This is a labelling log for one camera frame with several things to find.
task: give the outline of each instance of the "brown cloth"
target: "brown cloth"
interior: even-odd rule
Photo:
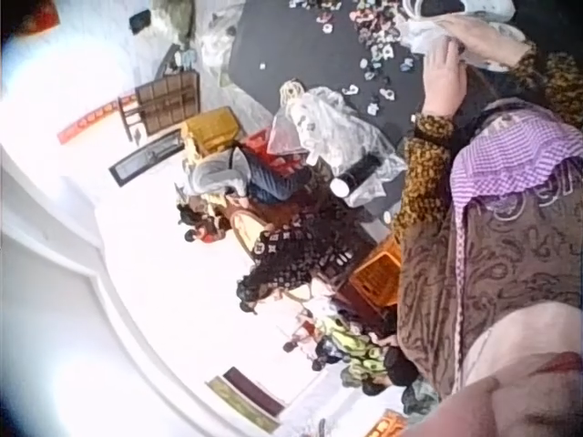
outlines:
[[[581,306],[583,159],[563,161],[547,182],[467,207],[462,357],[515,310],[544,301]],[[403,241],[399,340],[440,397],[455,378],[455,222],[420,224]]]

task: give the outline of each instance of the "plastic bag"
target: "plastic bag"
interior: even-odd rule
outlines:
[[[271,123],[270,140],[267,145],[270,155],[294,155],[305,153],[300,142],[298,129],[286,116],[285,108],[280,108]]]
[[[194,2],[191,0],[153,0],[152,26],[173,44],[186,48],[194,27]]]
[[[343,95],[326,87],[307,91],[285,107],[295,125],[307,162],[322,158],[339,176],[367,153],[376,153],[383,164],[345,201],[356,208],[373,198],[385,196],[383,183],[393,180],[406,164],[394,153],[388,138],[375,126],[361,120],[344,101]]]
[[[237,36],[243,5],[222,9],[211,15],[200,34],[200,57],[207,70],[217,78],[219,86],[228,86],[230,52]]]

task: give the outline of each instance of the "plastic crate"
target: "plastic crate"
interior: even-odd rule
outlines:
[[[353,275],[351,284],[376,308],[397,303],[401,251],[393,238],[376,250]]]
[[[182,125],[182,137],[191,137],[204,158],[221,152],[237,137],[239,122],[229,107],[220,107],[189,118]]]

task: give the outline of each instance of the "checkered fabric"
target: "checkered fabric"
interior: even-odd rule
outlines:
[[[454,391],[461,387],[462,299],[465,279],[465,207],[472,198],[504,196],[543,184],[566,158],[583,156],[583,135],[541,107],[506,113],[492,121],[456,157],[450,184],[455,208]]]

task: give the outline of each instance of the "yellow crate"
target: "yellow crate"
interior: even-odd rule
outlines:
[[[239,131],[239,122],[229,107],[220,107],[189,118],[181,129],[182,137],[192,138],[203,158],[225,149]]]

